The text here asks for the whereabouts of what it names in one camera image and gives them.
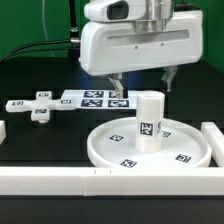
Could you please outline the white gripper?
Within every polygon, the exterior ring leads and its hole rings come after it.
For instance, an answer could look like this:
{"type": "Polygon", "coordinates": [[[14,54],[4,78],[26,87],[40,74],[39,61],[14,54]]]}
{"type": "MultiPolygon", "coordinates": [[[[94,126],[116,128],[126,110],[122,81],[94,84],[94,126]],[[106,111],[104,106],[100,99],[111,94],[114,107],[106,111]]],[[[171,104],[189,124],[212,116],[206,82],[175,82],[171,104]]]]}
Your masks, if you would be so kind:
{"type": "Polygon", "coordinates": [[[90,75],[106,75],[123,98],[123,72],[164,69],[167,91],[176,65],[198,61],[203,52],[203,12],[175,7],[173,0],[90,0],[81,34],[80,63],[90,75]]]}

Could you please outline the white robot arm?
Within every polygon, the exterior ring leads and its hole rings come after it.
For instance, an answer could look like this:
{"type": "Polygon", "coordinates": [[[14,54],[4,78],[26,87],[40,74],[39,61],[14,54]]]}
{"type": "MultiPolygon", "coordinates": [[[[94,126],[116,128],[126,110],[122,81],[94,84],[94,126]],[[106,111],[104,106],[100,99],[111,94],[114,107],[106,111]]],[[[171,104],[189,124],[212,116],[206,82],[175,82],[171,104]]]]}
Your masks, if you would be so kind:
{"type": "Polygon", "coordinates": [[[170,83],[182,64],[203,52],[203,12],[174,0],[90,0],[81,34],[80,63],[90,75],[107,75],[126,98],[126,72],[162,68],[170,83]]]}

